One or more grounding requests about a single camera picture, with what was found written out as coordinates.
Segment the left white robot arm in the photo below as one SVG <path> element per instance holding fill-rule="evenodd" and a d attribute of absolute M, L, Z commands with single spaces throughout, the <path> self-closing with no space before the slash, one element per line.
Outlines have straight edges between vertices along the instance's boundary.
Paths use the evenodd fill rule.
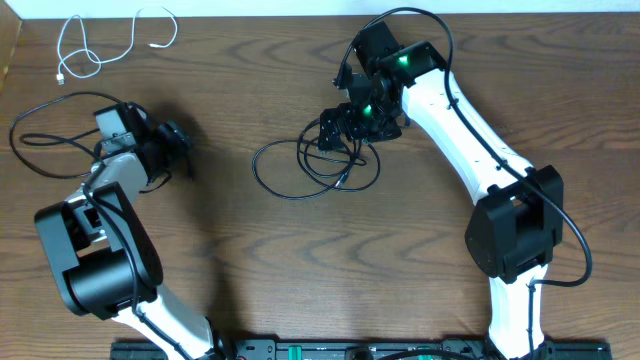
<path fill-rule="evenodd" d="M 96 112 L 103 139 L 79 189 L 39 210 L 35 227 L 66 307 L 129 326 L 168 359 L 232 359 L 235 347 L 163 282 L 159 255 L 133 205 L 191 141 L 139 108 Z"/>

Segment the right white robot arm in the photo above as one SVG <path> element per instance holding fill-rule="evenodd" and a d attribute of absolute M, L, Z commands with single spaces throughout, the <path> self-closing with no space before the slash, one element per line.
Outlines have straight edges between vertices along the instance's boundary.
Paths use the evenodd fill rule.
<path fill-rule="evenodd" d="M 464 241 L 489 278 L 494 353 L 503 359 L 542 355 L 540 290 L 562 240 L 556 210 L 563 201 L 561 176 L 552 166 L 535 168 L 499 138 L 430 43 L 360 41 L 356 53 L 364 71 L 343 79 L 348 102 L 321 113 L 320 150 L 332 151 L 344 140 L 395 140 L 399 115 L 423 129 L 474 206 Z"/>

